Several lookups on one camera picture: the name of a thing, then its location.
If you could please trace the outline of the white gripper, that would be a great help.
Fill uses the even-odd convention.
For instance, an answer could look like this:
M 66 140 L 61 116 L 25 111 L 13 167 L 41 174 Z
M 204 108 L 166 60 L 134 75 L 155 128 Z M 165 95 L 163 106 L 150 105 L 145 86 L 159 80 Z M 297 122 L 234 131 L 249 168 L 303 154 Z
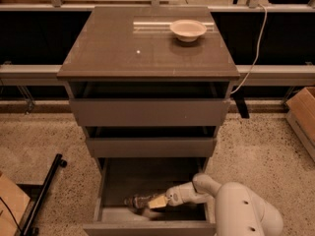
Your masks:
M 187 191 L 184 185 L 178 185 L 169 188 L 165 195 L 154 197 L 148 202 L 148 207 L 150 209 L 166 207 L 167 205 L 178 207 L 185 203 L 187 203 Z

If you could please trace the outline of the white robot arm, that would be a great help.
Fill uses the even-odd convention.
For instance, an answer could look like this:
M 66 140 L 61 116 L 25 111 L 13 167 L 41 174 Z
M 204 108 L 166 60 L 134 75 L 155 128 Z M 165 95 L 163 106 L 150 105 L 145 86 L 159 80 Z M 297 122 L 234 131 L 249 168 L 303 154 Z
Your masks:
M 215 199 L 216 236 L 281 236 L 281 213 L 251 189 L 238 182 L 220 184 L 205 173 L 169 188 L 148 202 L 150 209 L 204 204 Z

